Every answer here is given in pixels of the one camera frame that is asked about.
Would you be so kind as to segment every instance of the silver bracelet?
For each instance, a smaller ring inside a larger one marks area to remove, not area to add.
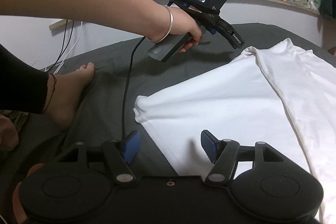
[[[162,37],[161,39],[159,40],[156,40],[156,41],[151,41],[151,42],[154,42],[154,43],[159,43],[161,42],[163,39],[165,39],[167,37],[167,35],[169,35],[170,31],[171,31],[171,28],[173,27],[173,13],[171,12],[171,10],[167,7],[167,6],[164,6],[164,8],[166,8],[168,11],[169,11],[169,14],[170,14],[170,26],[169,26],[169,30],[168,32],[164,35],[164,37]]]

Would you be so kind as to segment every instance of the bed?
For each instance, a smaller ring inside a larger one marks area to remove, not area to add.
[[[235,25],[243,37],[244,46],[270,48],[290,38],[294,45],[312,49],[314,54],[336,67],[336,58],[287,30],[274,25],[249,23]],[[121,106],[130,54],[139,39],[128,40],[70,58],[61,73],[76,70],[80,65],[93,62],[96,74],[84,90],[72,126],[60,131],[46,115],[30,115],[20,132],[20,144],[0,161],[0,212],[7,220],[12,218],[11,194],[28,169],[39,162],[48,162],[75,142],[97,146],[106,140],[121,137]],[[229,63],[241,50],[233,50],[221,35],[206,33],[199,46],[178,54],[166,63],[153,60],[146,51],[150,42],[142,43],[134,56],[132,75],[126,102],[126,132],[139,130],[141,147],[130,165],[135,175],[174,176],[160,150],[140,124],[134,120],[133,107],[138,95],[149,96],[168,86]]]

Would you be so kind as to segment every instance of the black pants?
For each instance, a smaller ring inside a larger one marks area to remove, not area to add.
[[[0,109],[41,114],[48,78],[0,45]]]

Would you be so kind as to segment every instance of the person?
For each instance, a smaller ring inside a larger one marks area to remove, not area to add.
[[[181,49],[185,52],[198,43],[201,30],[183,10],[169,10],[173,14],[170,33],[190,32],[193,36]],[[140,34],[150,41],[159,41],[170,28],[170,12],[153,0],[0,0],[0,15],[92,22]],[[94,64],[88,63],[66,75],[51,75],[26,65],[0,45],[0,109],[45,112],[66,129],[94,73]]]

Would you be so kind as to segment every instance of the foot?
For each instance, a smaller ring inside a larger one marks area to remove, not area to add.
[[[92,63],[82,65],[79,69],[66,75],[55,75],[57,83],[55,92],[51,97],[54,87],[53,77],[48,80],[48,95],[46,113],[59,125],[61,129],[68,129],[78,108],[79,98],[83,89],[93,80],[95,66]]]

